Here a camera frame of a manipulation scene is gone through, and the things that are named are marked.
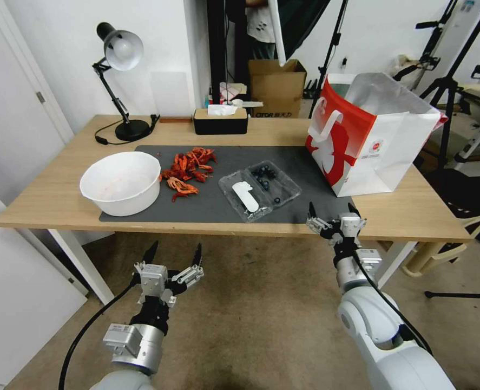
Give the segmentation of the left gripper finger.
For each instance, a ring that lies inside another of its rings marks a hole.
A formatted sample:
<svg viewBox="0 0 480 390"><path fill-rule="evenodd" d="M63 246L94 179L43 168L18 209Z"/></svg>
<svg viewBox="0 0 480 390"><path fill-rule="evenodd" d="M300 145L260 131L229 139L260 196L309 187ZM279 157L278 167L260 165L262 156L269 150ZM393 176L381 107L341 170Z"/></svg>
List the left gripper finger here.
<svg viewBox="0 0 480 390"><path fill-rule="evenodd" d="M204 276L202 266L202 244L197 245L192 263L183 270L169 271L169 288L171 291L186 291Z"/></svg>
<svg viewBox="0 0 480 390"><path fill-rule="evenodd" d="M153 263L158 246L159 246L159 241L157 240L153 243L153 245L148 250L146 250L146 252L143 254L142 260L134 264L135 271L132 277L133 283L140 283L141 273L144 270L146 265Z"/></svg>

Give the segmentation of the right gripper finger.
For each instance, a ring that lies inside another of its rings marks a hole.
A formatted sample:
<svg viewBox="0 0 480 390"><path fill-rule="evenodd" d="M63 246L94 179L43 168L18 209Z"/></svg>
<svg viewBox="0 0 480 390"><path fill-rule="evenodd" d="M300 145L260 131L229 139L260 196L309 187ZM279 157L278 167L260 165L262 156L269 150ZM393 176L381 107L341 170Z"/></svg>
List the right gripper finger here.
<svg viewBox="0 0 480 390"><path fill-rule="evenodd" d="M355 215L358 216L359 218L359 224L358 224L358 227L360 229L362 229L363 227L365 227L366 223L367 223L367 219L366 218L363 218L361 215L360 215L360 212L359 210L352 204L352 203L348 203L348 208L349 208L349 211Z"/></svg>
<svg viewBox="0 0 480 390"><path fill-rule="evenodd" d="M317 217L315 207L309 202L306 225L320 237L332 237L334 234L334 226L331 222L326 222Z"/></svg>

